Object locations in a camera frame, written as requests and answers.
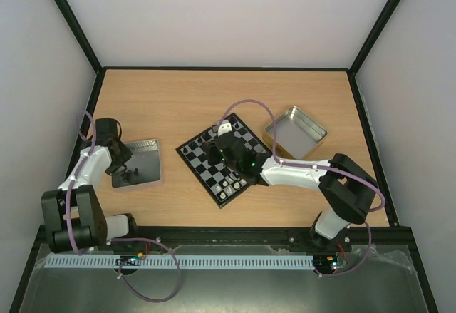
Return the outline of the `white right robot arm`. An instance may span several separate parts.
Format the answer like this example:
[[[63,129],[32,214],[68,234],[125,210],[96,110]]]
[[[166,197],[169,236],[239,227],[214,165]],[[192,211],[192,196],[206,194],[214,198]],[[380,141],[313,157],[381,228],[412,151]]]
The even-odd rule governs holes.
[[[330,160],[304,161],[278,158],[248,149],[233,132],[202,143],[210,165],[222,163],[250,185],[289,185],[320,192],[329,204],[313,224],[311,243],[328,249],[339,232],[361,225],[373,204],[376,182],[347,155]]]

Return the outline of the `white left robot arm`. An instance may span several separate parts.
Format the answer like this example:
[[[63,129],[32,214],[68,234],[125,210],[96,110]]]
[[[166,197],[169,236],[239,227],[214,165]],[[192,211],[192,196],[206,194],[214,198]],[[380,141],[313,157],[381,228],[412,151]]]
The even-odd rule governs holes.
[[[41,197],[46,238],[52,252],[75,252],[138,231],[130,213],[105,216],[95,193],[104,175],[113,176],[126,169],[133,154],[121,142],[120,123],[114,118],[94,122],[95,132],[87,138],[70,175],[57,189]]]

